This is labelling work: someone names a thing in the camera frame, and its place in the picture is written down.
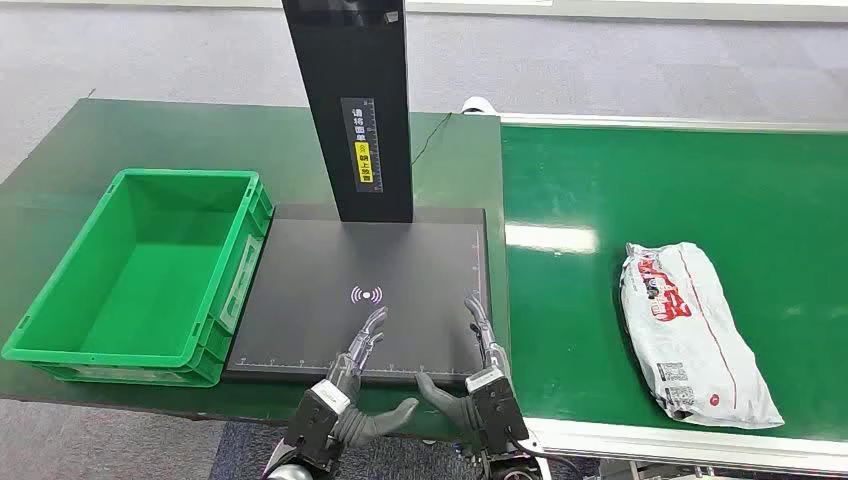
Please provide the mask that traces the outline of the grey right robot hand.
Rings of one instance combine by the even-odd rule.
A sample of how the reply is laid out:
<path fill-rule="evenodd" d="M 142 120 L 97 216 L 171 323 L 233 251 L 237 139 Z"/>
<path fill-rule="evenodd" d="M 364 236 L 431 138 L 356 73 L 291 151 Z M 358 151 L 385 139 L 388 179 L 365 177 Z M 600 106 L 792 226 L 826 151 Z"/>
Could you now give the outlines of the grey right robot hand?
<path fill-rule="evenodd" d="M 496 381 L 506 379 L 512 382 L 512 380 L 506 351 L 497 343 L 482 303 L 477 297 L 468 296 L 464 299 L 464 304 L 473 317 L 469 327 L 477 338 L 482 358 L 482 368 L 465 380 L 468 394 L 461 398 L 455 397 L 437 387 L 430 376 L 423 372 L 417 373 L 415 379 L 419 392 L 430 404 L 452 420 L 462 431 L 473 432 L 482 429 L 483 421 L 480 419 L 472 395 Z"/>

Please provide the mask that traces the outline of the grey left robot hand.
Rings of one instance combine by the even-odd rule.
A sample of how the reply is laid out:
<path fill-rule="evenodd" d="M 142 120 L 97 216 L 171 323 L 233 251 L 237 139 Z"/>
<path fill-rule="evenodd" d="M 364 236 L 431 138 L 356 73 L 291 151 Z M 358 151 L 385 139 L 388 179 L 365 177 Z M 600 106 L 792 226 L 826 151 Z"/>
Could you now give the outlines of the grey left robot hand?
<path fill-rule="evenodd" d="M 348 349 L 333 362 L 326 379 L 349 399 L 347 408 L 339 415 L 332 436 L 345 446 L 359 447 L 371 440 L 398 430 L 408 423 L 419 402 L 406 398 L 391 411 L 369 416 L 357 407 L 361 374 L 375 345 L 383 338 L 380 331 L 388 316 L 388 307 L 379 307 L 366 319 Z"/>

